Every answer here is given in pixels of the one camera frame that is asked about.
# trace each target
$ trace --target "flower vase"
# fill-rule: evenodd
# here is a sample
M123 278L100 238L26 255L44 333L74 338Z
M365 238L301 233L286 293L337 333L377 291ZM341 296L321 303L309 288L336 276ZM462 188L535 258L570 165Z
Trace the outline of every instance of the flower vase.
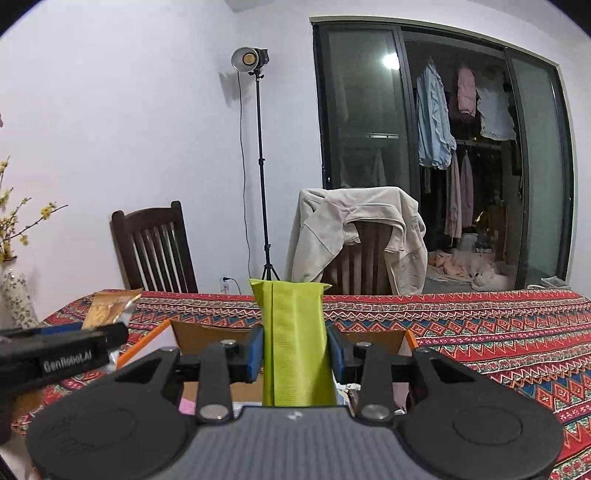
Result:
M33 308L25 275L16 266L16 257L2 263L0 293L15 327L34 328L39 321Z

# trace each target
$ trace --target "red tablecloth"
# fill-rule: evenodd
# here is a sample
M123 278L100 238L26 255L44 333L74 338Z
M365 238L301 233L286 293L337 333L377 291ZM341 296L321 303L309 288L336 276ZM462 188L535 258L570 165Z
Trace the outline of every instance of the red tablecloth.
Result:
M76 300L46 322L81 321L91 300ZM566 290L326 296L324 316L347 331L410 329L420 345L543 403L564 426L564 448L551 479L591 478L591 301ZM145 292L124 349L165 319L247 327L261 317L252 297ZM96 375L90 372L48 388L45 404ZM34 413L17 428L26 430Z

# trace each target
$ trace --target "metal screw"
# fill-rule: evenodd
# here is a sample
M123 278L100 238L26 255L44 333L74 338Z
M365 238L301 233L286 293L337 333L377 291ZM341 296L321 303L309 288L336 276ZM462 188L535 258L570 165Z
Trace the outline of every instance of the metal screw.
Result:
M219 403L210 403L199 410L199 414L206 420L223 420L228 413L228 409Z
M390 415L390 411L383 405L370 403L363 407L361 415L368 420L383 420Z

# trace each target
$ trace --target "light stand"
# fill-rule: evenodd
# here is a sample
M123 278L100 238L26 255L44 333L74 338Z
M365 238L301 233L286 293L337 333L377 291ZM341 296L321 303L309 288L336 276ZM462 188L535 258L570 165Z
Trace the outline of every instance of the light stand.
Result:
M261 203L262 203L262 227L265 233L265 268L262 270L263 280L272 280L271 272L279 280L279 275L271 263L271 244L269 243L269 229L267 227L267 200L265 198L265 158L262 156L262 131L261 131L261 88L260 82L264 75L261 75L261 69L257 68L250 75L255 76L256 81L256 121L259 134L259 171L261 173Z

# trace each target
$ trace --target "circular pad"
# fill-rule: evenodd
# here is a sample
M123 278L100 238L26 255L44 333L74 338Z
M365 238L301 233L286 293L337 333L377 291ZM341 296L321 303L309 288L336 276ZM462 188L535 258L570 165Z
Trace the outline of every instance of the circular pad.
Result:
M535 401L487 383L442 384L419 402L398 427L408 452L447 478L547 478L562 448L560 423Z
M27 449L45 478L141 479L168 465L187 437L177 408L145 385L88 388L43 410Z

